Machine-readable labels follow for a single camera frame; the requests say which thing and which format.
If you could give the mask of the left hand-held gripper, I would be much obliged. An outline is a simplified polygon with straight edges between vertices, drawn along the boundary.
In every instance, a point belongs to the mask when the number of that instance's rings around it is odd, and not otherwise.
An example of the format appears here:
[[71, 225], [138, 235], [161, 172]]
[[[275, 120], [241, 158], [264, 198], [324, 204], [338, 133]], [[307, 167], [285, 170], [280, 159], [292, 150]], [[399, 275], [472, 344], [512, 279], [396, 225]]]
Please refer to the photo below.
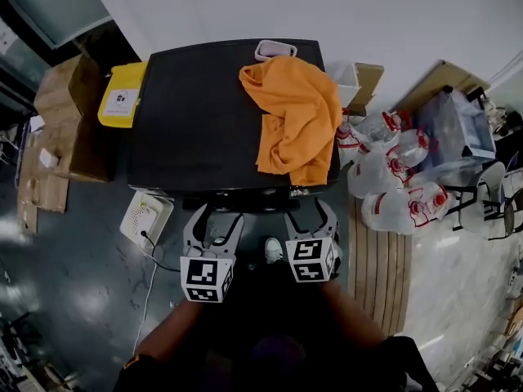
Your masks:
[[236, 248], [244, 227], [238, 214], [225, 237], [205, 247], [211, 207], [206, 203], [183, 229], [184, 255], [180, 257], [181, 287], [188, 301], [222, 303], [234, 277]]

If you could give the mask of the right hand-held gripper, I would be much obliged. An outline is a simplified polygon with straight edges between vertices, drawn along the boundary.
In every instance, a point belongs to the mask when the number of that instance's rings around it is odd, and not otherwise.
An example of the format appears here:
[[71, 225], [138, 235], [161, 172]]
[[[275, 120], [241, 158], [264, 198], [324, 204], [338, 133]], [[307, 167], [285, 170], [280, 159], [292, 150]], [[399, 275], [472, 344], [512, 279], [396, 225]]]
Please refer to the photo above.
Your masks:
[[285, 242], [287, 258], [297, 283], [322, 283], [338, 276], [338, 219], [325, 201], [315, 198], [315, 207], [322, 222], [312, 236], [308, 230], [299, 228], [290, 212], [284, 213], [290, 239]]

